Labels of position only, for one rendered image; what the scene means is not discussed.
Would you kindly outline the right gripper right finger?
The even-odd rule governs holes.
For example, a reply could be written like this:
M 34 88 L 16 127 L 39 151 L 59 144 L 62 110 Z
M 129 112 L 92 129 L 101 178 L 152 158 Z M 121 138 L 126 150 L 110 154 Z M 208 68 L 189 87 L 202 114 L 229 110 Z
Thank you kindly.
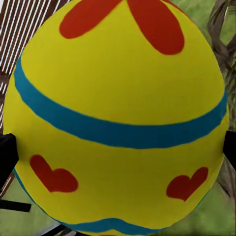
M 233 131 L 227 131 L 223 153 L 232 164 L 236 171 L 236 133 Z

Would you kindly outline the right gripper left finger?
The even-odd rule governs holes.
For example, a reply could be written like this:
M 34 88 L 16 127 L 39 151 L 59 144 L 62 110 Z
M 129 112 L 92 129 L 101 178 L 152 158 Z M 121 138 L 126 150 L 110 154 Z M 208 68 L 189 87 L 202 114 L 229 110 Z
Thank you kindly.
M 0 135 L 0 191 L 18 161 L 15 136 Z

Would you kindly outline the easter egg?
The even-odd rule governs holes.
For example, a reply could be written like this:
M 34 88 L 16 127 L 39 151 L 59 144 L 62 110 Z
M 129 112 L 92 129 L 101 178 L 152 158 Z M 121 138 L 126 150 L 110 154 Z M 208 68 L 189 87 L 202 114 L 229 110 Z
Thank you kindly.
M 191 213 L 224 161 L 229 98 L 169 0 L 70 0 L 23 47 L 3 134 L 43 212 L 88 236 L 148 236 Z

